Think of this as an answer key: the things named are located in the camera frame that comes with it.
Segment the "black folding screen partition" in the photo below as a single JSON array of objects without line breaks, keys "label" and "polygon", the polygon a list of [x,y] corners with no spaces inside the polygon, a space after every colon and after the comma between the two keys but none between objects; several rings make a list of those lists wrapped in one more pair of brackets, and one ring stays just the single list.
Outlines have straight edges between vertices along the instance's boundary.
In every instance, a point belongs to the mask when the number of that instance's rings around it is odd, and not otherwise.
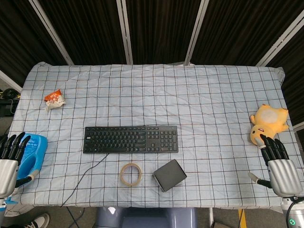
[{"label": "black folding screen partition", "polygon": [[[125,0],[133,62],[186,59],[203,0]],[[116,0],[38,0],[73,63],[126,63]],[[304,10],[304,0],[209,0],[196,65],[255,66]],[[38,62],[65,65],[29,0],[0,0],[0,71],[22,86]],[[304,27],[269,62],[282,67],[293,124],[304,122]]]}]

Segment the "clear adhesive tape roll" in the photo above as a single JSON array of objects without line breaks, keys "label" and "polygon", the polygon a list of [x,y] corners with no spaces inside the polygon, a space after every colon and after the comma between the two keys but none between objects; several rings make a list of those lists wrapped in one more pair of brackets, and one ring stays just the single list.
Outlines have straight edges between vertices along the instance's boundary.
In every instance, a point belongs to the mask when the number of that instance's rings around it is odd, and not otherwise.
[{"label": "clear adhesive tape roll", "polygon": [[127,187],[138,186],[142,178],[142,170],[135,163],[125,164],[119,174],[122,184]]}]

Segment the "orange white snack bag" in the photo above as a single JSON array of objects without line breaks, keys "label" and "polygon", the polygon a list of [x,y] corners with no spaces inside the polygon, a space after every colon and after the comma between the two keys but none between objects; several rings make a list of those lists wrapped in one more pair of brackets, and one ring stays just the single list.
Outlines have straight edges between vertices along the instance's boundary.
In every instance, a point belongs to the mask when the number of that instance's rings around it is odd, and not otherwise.
[{"label": "orange white snack bag", "polygon": [[65,100],[62,96],[60,89],[45,96],[44,101],[46,102],[47,111],[54,109],[54,108],[61,107],[62,105],[65,104]]}]

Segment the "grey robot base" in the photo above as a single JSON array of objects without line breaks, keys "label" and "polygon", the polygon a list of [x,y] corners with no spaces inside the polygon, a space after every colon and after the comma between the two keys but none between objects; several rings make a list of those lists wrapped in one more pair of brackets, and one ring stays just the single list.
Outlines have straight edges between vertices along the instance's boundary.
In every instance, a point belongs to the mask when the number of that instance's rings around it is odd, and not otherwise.
[{"label": "grey robot base", "polygon": [[100,207],[94,228],[197,228],[195,208]]}]

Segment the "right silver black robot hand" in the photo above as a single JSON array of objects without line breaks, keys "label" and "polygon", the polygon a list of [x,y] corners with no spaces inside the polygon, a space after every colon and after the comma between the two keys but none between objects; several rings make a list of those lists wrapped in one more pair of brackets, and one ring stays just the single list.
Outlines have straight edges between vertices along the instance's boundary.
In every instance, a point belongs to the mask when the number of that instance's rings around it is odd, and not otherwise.
[{"label": "right silver black robot hand", "polygon": [[270,188],[282,198],[298,197],[303,191],[296,167],[284,145],[278,139],[272,139],[263,134],[257,140],[257,145],[265,161],[269,180],[263,180],[249,172],[250,179],[262,186]]}]

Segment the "black white sneaker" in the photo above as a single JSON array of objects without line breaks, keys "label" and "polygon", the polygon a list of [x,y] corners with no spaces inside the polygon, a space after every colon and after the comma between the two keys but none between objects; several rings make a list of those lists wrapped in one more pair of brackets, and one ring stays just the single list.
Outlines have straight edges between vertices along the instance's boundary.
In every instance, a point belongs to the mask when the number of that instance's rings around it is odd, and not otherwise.
[{"label": "black white sneaker", "polygon": [[50,216],[44,213],[36,217],[33,221],[23,226],[23,228],[47,228],[50,222]]}]

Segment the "dark grey cardboard box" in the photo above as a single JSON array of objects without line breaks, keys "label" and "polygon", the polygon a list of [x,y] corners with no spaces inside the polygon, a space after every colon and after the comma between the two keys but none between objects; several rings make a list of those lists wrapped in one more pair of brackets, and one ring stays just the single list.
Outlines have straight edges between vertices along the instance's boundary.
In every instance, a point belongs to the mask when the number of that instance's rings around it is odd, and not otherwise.
[{"label": "dark grey cardboard box", "polygon": [[187,178],[185,171],[176,159],[161,166],[153,172],[152,176],[163,192],[167,192]]}]

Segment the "blue plastic detergent jug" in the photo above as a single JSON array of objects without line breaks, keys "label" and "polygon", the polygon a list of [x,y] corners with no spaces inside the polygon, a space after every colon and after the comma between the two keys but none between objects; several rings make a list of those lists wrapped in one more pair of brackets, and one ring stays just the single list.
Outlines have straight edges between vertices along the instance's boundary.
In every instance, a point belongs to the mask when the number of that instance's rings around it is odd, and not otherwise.
[{"label": "blue plastic detergent jug", "polygon": [[16,187],[20,187],[34,180],[39,174],[48,147],[46,137],[37,134],[26,133],[23,140],[30,136],[19,166]]}]

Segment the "blue checked tablecloth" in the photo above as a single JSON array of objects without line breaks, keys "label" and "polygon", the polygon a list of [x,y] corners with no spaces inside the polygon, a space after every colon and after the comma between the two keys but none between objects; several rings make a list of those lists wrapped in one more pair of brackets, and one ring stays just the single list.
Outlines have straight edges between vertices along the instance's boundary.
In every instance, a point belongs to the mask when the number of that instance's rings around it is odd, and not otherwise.
[{"label": "blue checked tablecloth", "polygon": [[39,174],[7,215],[34,206],[277,208],[252,123],[286,108],[265,66],[36,64],[9,134],[46,137]]}]

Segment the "yellow plush toy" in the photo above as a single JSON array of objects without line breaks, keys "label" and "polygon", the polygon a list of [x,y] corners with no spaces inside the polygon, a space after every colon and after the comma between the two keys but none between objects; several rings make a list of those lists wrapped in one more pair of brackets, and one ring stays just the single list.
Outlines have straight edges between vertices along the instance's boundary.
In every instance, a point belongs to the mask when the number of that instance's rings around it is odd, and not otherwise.
[{"label": "yellow plush toy", "polygon": [[287,117],[286,108],[272,108],[267,104],[262,104],[256,114],[250,117],[250,121],[254,125],[250,132],[251,142],[262,146],[264,141],[260,137],[261,134],[273,139],[277,133],[288,130]]}]

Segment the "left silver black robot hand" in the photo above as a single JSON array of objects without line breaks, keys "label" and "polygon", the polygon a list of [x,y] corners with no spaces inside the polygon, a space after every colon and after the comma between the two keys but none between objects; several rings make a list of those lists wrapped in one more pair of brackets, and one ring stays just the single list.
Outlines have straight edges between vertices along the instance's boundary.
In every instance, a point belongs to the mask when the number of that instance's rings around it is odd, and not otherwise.
[{"label": "left silver black robot hand", "polygon": [[30,157],[23,159],[30,139],[24,132],[0,138],[0,200],[11,196],[15,189],[31,182],[39,173]]}]

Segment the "black computer keyboard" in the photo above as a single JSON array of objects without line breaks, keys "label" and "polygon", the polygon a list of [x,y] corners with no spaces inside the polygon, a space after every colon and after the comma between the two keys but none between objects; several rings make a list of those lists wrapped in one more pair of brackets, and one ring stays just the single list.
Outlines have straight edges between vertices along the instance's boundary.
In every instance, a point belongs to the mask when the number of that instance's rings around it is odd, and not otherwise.
[{"label": "black computer keyboard", "polygon": [[83,153],[177,153],[177,126],[86,127]]}]

